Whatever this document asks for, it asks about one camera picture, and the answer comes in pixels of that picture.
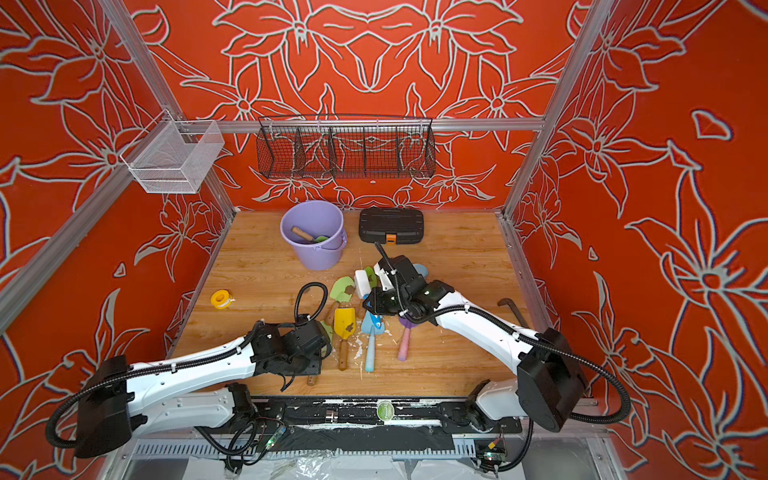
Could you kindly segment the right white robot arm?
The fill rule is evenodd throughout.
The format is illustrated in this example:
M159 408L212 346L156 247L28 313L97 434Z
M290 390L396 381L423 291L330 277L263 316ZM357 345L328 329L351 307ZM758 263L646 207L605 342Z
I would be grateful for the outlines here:
M607 425L626 419L631 397L621 381L606 368L575 354L564 335L510 323L480 308L452 286L427 281L404 255L390 257L376 243L381 259L374 267L380 285L363 301L373 315L400 316L415 325L431 323L457 333L490 353L513 374L506 382L488 382L475 397L476 408L487 418L499 420L519 405L535 424L560 431L574 421ZM589 415L575 408L587 380L583 369L593 370L617 392L620 404L609 414Z

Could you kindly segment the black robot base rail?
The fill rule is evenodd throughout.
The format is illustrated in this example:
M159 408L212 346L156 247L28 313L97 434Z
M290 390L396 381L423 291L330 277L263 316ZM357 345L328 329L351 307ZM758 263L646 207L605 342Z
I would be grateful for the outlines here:
M377 418L377 403L389 400L395 417ZM285 431L271 449L352 452L442 452L474 454L477 440L486 443L523 432L518 417L488 420L464 398L376 398L270 396L253 397L234 408L221 426L204 427L226 449L243 446L246 456L266 447L280 428Z

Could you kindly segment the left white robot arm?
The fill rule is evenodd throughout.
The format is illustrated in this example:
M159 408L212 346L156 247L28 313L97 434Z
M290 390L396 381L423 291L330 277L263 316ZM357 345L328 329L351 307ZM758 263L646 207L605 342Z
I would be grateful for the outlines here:
M239 428L256 416L243 380L271 374L290 385L298 376L319 374L332 350L316 320L259 321L242 337L182 357L130 364L116 356L56 408L45 437L87 459L112 452L135 435Z

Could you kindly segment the green square spade front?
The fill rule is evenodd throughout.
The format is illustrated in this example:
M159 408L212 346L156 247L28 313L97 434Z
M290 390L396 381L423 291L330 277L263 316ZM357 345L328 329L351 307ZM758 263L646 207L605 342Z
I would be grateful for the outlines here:
M320 352L320 362L323 362L333 352L333 328L325 321L320 321L319 325L324 329L326 342ZM312 387L317 384L319 375L310 375L307 377L307 385Z

